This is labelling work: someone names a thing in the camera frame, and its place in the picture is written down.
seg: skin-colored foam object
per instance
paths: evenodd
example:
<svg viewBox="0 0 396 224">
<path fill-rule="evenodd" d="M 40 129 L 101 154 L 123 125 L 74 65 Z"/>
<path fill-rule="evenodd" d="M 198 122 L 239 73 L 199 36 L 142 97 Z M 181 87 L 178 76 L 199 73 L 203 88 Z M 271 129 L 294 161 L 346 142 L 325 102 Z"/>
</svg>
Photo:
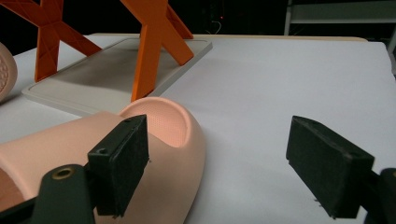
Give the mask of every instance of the skin-colored foam object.
<svg viewBox="0 0 396 224">
<path fill-rule="evenodd" d="M 11 52 L 0 43 L 0 102 L 6 98 L 17 81 L 18 69 Z"/>
<path fill-rule="evenodd" d="M 97 223 L 183 223 L 199 188 L 205 137 L 183 106 L 160 97 L 137 100 L 119 115 L 101 112 L 0 145 L 0 169 L 24 200 L 38 193 L 41 176 L 69 163 L 85 164 L 87 152 L 124 118 L 148 116 L 150 161 L 120 219 Z"/>
<path fill-rule="evenodd" d="M 132 102 L 154 90 L 161 48 L 164 47 L 179 65 L 183 65 L 193 57 L 183 38 L 193 39 L 193 36 L 167 0 L 121 2 L 142 23 Z M 101 50 L 62 21 L 64 0 L 41 0 L 40 5 L 33 0 L 0 0 L 0 5 L 38 27 L 36 82 L 57 72 L 61 40 L 86 56 Z"/>
</svg>

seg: orange plastic leg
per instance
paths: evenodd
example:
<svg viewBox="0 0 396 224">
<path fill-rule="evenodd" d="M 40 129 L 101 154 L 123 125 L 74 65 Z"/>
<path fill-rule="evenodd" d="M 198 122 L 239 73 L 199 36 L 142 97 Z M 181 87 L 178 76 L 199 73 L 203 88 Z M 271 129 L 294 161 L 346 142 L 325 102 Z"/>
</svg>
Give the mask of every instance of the orange plastic leg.
<svg viewBox="0 0 396 224">
<path fill-rule="evenodd" d="M 61 40 L 86 56 L 101 50 L 62 21 L 64 0 L 41 0 L 40 5 L 33 0 L 0 0 L 0 5 L 38 27 L 35 81 L 57 72 Z"/>
<path fill-rule="evenodd" d="M 155 88 L 161 47 L 164 47 L 179 65 L 193 57 L 182 39 L 192 38 L 167 0 L 121 0 L 142 23 L 131 101 L 145 97 Z"/>
</svg>

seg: white surface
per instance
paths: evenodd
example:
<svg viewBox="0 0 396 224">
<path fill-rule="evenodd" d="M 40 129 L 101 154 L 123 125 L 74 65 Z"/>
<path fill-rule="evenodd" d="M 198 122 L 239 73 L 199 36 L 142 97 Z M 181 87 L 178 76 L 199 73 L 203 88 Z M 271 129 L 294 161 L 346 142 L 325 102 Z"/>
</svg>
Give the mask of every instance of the white surface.
<svg viewBox="0 0 396 224">
<path fill-rule="evenodd" d="M 121 37 L 90 36 L 103 45 Z M 186 223 L 362 223 L 328 217 L 288 165 L 292 115 L 315 119 L 396 166 L 396 84 L 385 46 L 370 42 L 214 38 L 213 49 L 163 97 L 197 118 L 207 138 L 201 187 Z M 62 64 L 76 61 L 61 47 Z M 30 102 L 34 52 L 0 106 L 0 142 L 77 116 Z"/>
<path fill-rule="evenodd" d="M 161 51 L 155 89 L 149 96 L 161 95 L 212 49 L 211 42 L 203 39 L 186 43 L 194 57 L 182 66 Z M 22 92 L 33 101 L 78 116 L 118 113 L 131 102 L 139 44 L 139 37 L 126 37 Z"/>
</svg>

